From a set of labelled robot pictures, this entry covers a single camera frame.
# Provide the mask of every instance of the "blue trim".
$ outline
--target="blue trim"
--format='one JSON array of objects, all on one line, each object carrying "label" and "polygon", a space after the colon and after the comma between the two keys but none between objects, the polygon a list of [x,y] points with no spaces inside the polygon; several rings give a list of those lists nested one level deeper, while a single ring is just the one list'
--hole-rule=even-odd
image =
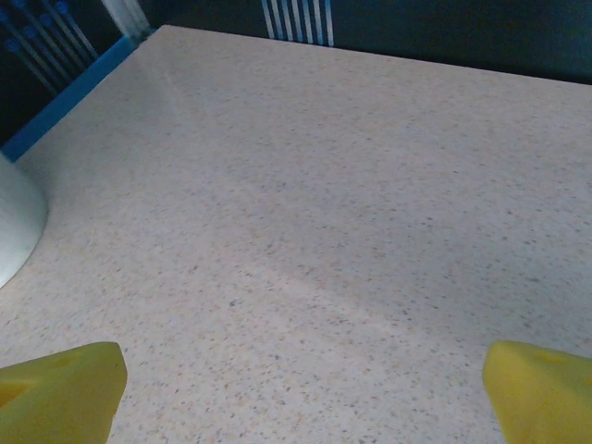
[{"label": "blue trim", "polygon": [[0,151],[12,162],[27,153],[47,131],[90,93],[102,79],[117,68],[134,49],[134,45],[128,37],[121,37],[37,116],[12,136]]}]

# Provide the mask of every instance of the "dark wall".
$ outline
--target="dark wall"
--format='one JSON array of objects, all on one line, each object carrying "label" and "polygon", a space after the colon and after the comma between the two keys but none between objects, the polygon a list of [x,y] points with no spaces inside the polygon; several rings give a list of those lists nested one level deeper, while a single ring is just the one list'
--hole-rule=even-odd
[{"label": "dark wall", "polygon": [[[263,5],[272,10],[274,2],[178,1],[168,22],[266,37]],[[287,4],[295,34],[291,1]],[[307,4],[313,11],[315,0],[298,4],[302,18],[302,9]],[[592,82],[591,1],[319,0],[319,6],[322,15],[330,6],[334,44],[340,48]],[[281,0],[277,7],[287,40]]]},{"label": "dark wall", "polygon": [[121,33],[101,0],[0,0],[0,8],[2,145]]}]

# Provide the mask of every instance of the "white cylindrical object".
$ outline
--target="white cylindrical object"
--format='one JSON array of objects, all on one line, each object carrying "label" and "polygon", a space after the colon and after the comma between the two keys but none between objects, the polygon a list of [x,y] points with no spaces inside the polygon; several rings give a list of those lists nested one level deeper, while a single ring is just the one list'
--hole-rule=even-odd
[{"label": "white cylindrical object", "polygon": [[46,219],[41,189],[0,154],[0,288],[31,255]]}]

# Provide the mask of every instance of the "table surface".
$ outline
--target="table surface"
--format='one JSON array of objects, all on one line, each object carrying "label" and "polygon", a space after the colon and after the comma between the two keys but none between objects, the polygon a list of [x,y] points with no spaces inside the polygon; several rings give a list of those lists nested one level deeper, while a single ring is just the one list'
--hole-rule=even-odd
[{"label": "table surface", "polygon": [[98,340],[110,443],[501,443],[488,344],[592,355],[592,89],[164,27],[20,161],[0,365]]}]

